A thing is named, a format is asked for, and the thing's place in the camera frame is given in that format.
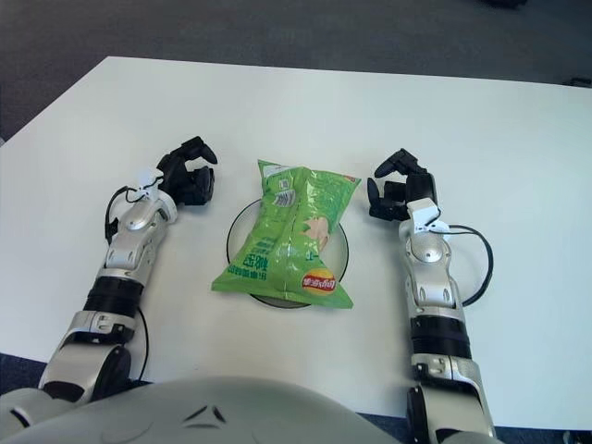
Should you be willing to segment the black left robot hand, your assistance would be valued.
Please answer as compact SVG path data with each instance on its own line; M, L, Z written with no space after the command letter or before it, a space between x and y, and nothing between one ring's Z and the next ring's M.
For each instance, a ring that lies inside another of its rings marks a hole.
M187 162L198 158L211 165L217 164L215 153L201 137L196 136L164 155L158 163L156 168L163 177L158 189L168 194L175 204L205 205L212 199L214 170L210 166L192 171L186 167Z

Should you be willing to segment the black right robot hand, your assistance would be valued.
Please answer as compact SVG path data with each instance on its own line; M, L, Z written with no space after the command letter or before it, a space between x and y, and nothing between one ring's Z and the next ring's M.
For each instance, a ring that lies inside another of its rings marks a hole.
M404 182L385 181L384 193L380 194L376 179L398 172L405 177ZM410 218L407 204L429 198L438 203L436 183L432 174L419 166L417 158L405 149L400 149L387 158L375 171L373 178L366 182L370 203L369 215L386 221L405 221Z

